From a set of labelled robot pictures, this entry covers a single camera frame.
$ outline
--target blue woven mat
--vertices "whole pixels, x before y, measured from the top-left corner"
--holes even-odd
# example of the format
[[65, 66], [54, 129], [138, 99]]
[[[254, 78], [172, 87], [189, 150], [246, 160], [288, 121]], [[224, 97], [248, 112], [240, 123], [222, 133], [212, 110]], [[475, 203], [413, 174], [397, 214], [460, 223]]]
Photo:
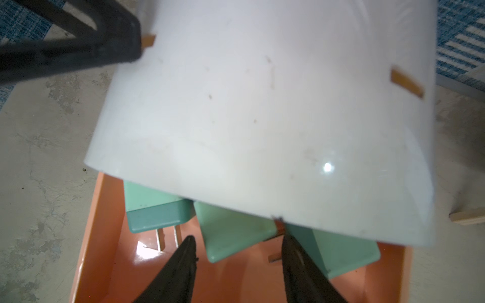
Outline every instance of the blue woven mat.
[[485, 92], [485, 1], [438, 0], [436, 72]]
[[[58, 7], [63, 0], [49, 0]], [[23, 39], [42, 40], [51, 23], [11, 0], [0, 0], [0, 44], [16, 43]], [[15, 85], [0, 87], [0, 110]]]

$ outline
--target orange tray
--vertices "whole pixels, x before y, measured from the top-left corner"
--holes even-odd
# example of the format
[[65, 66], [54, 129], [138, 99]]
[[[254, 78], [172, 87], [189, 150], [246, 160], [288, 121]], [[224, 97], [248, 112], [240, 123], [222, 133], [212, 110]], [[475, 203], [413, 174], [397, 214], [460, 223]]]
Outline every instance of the orange tray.
[[[123, 181], [99, 173], [69, 302], [133, 302], [176, 249], [173, 229], [163, 231], [162, 253], [155, 231], [132, 234]], [[197, 242], [192, 302], [286, 302], [281, 261], [268, 263], [268, 256], [281, 249], [281, 237], [211, 264], [197, 218], [183, 224], [181, 232]], [[379, 261], [331, 280], [348, 302], [407, 302], [412, 249], [383, 243], [379, 248]]]

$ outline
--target stained concrete floor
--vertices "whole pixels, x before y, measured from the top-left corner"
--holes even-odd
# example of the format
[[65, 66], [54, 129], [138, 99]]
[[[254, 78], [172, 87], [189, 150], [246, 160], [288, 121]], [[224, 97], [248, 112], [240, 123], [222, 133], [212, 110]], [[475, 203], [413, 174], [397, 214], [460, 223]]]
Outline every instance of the stained concrete floor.
[[[0, 111], [1, 303], [68, 300], [97, 176], [82, 160], [114, 69], [19, 83]], [[485, 224], [448, 219], [485, 206], [484, 117], [485, 100], [437, 87], [436, 244], [414, 251], [412, 303], [485, 302]]]

